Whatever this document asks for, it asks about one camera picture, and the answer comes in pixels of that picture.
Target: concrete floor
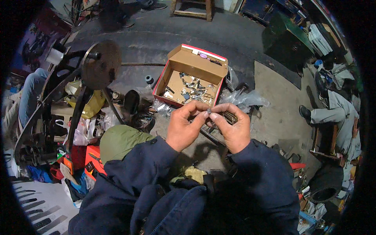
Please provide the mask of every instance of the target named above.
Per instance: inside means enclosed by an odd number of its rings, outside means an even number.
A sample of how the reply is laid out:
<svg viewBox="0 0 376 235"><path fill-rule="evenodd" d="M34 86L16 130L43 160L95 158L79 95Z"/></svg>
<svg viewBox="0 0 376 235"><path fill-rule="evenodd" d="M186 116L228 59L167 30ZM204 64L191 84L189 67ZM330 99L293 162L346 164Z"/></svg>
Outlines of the concrete floor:
<svg viewBox="0 0 376 235"><path fill-rule="evenodd" d="M320 162L311 155L312 127L299 114L299 105L312 109L306 88L313 80L311 72L305 68L302 78L302 90L281 75L255 61L256 90L269 102L269 107L261 107L254 111L251 118L251 137L268 142L271 147L279 144L287 153L296 153L302 156L302 163L306 163L307 180L315 174L320 167ZM166 137L167 126L170 119L156 116L156 124L151 131L152 135ZM219 140L223 137L215 131L213 133ZM202 134L187 149L183 150L178 158L179 167L190 165L198 161L197 167L204 171L210 169L225 170L221 161L222 149L218 149Z"/></svg>

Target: person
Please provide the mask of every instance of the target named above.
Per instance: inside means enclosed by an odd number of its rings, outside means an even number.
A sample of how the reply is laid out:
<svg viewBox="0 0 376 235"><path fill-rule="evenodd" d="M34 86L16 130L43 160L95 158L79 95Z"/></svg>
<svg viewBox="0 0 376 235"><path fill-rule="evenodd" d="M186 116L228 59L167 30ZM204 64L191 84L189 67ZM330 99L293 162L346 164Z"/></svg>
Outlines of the person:
<svg viewBox="0 0 376 235"><path fill-rule="evenodd" d="M107 176L98 174L69 222L69 234L298 234L299 199L283 159L251 139L250 119L235 105L217 105L211 114L208 108L189 102L172 112L166 140L157 136L107 161ZM229 125L218 114L224 111L238 122ZM173 161L207 120L222 131L237 173L216 184L214 194L191 179L169 185Z"/></svg>
<svg viewBox="0 0 376 235"><path fill-rule="evenodd" d="M167 7L166 4L160 3L157 0L137 0L141 5L141 12L148 12L152 10L160 10ZM134 22L130 21L121 8L119 0L102 0L100 6L103 8L101 20L107 21L104 18L113 18L117 23L121 24L123 28L128 28L134 25Z"/></svg>
<svg viewBox="0 0 376 235"><path fill-rule="evenodd" d="M34 113L48 71L38 68L29 74L23 88L16 94L5 97L2 104L2 137L5 149L13 149L21 130Z"/></svg>
<svg viewBox="0 0 376 235"><path fill-rule="evenodd" d="M338 126L336 150L347 157L348 161L361 154L360 136L358 134L359 114L354 106L340 94L321 90L320 94L329 100L327 109L312 111L300 105L299 113L312 124L334 122Z"/></svg>

